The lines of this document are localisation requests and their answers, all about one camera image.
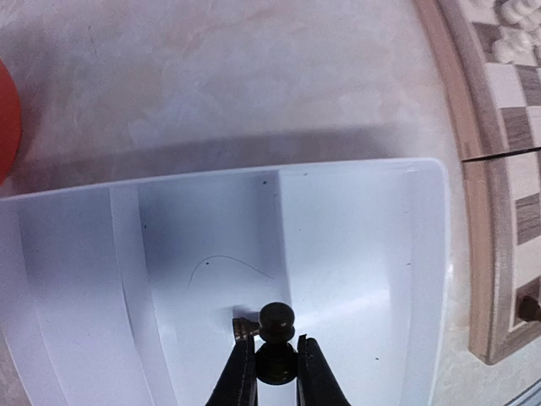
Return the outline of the red white bowl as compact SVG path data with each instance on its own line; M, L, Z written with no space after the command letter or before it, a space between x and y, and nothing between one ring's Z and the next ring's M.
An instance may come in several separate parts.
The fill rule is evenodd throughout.
M15 162L22 134L21 105L16 84L0 63L0 183L8 178Z

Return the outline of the wooden chess board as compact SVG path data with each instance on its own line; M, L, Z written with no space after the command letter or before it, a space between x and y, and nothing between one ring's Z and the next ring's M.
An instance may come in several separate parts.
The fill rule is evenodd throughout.
M470 351L487 365L540 335L540 66L489 63L470 1L418 1L462 162L470 247Z

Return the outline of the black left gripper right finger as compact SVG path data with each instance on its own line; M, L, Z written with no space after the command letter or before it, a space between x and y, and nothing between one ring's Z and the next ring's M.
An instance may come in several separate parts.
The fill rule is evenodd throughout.
M350 406L318 342L298 339L297 405Z

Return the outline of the single dark piece in tray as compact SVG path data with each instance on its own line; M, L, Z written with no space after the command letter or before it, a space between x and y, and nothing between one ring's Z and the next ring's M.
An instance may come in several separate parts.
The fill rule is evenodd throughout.
M260 323L246 317L235 317L232 319L232 329L236 342L246 341L249 337L259 335Z

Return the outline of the white plastic divided tray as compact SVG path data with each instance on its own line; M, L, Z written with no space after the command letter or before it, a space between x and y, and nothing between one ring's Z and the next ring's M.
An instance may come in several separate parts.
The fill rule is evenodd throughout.
M191 173L1 202L1 328L34 405L202 405L234 317L288 304L349 403L427 405L449 260L435 159Z

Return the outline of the black chess piece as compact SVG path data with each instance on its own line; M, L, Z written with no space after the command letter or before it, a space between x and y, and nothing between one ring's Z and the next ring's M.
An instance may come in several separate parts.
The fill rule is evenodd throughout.
M518 317L525 322L541 322L541 307L531 296L524 296L518 308Z

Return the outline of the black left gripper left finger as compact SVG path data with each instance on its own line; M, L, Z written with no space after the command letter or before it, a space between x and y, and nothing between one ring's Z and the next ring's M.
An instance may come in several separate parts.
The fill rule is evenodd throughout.
M254 338L236 342L206 406L257 406Z

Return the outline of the row of white chess pieces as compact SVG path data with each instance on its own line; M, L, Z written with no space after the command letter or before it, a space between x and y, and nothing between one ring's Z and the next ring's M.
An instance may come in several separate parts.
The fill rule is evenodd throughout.
M539 1L470 1L468 7L487 62L540 66Z

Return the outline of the black chess pawn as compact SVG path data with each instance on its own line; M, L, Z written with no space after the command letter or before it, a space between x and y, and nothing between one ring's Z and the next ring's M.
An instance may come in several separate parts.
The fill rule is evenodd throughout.
M295 315L282 302L265 305L259 315L264 344L255 353L257 378L268 385L285 385L296 378L297 353L289 341L295 335Z

